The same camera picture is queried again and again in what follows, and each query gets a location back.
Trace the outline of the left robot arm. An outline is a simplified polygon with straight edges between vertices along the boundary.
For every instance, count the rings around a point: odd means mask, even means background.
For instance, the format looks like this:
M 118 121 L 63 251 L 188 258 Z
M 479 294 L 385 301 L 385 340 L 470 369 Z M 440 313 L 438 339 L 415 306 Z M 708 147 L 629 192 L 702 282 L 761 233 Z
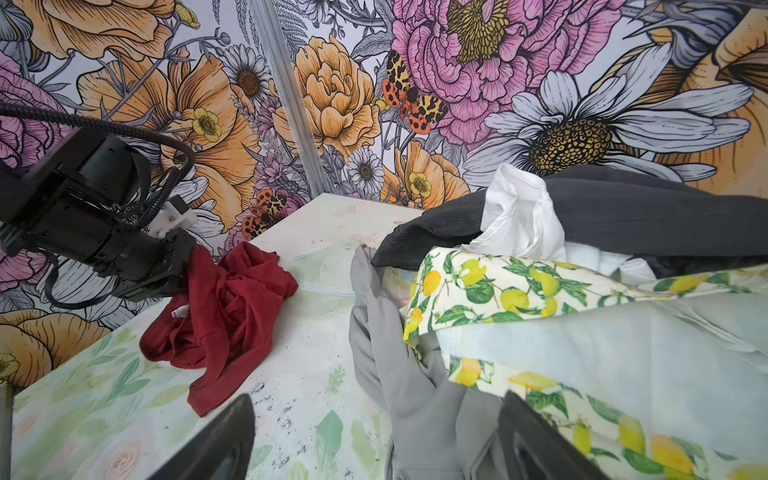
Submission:
M 1 252 L 19 276 L 43 276 L 54 294 L 65 261 L 112 281 L 107 290 L 129 301 L 172 297 L 187 289 L 196 245 L 185 227 L 191 209 L 173 190 L 169 171 L 152 184 L 149 160 L 115 135 L 76 129 L 30 167 L 1 169 Z

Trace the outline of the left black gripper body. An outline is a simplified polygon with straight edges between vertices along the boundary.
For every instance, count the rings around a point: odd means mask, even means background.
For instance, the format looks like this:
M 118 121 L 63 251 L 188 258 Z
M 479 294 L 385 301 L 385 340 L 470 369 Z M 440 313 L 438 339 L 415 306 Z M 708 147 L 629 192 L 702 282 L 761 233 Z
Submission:
M 173 297 L 187 292 L 187 270 L 197 246 L 181 229 L 164 239 L 129 230 L 110 239 L 90 266 L 100 276 L 117 278 L 115 297 L 132 302 Z

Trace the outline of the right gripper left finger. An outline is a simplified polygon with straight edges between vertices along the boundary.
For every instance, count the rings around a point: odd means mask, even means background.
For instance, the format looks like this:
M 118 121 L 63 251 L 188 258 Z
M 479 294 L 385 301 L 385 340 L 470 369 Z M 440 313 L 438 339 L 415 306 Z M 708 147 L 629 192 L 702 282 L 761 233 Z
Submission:
M 246 478 L 256 433 L 253 403 L 241 394 L 150 476 L 166 479 Z

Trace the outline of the dark red cloth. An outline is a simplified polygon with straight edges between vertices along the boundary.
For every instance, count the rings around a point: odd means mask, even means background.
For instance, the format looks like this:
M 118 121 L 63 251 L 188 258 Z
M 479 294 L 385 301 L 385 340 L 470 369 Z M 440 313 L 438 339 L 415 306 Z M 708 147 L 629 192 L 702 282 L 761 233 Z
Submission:
M 280 309 L 298 290 L 279 260 L 249 243 L 218 262 L 195 247 L 187 291 L 174 296 L 143 333 L 139 346 L 147 360 L 205 370 L 187 397 L 198 416 L 229 399 L 270 353 Z

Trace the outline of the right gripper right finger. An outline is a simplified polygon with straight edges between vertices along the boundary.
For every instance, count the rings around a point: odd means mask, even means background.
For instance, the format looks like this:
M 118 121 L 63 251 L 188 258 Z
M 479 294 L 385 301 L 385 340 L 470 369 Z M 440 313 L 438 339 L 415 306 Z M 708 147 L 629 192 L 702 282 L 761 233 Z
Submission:
M 507 392 L 498 417 L 498 438 L 510 479 L 608 480 L 523 399 Z

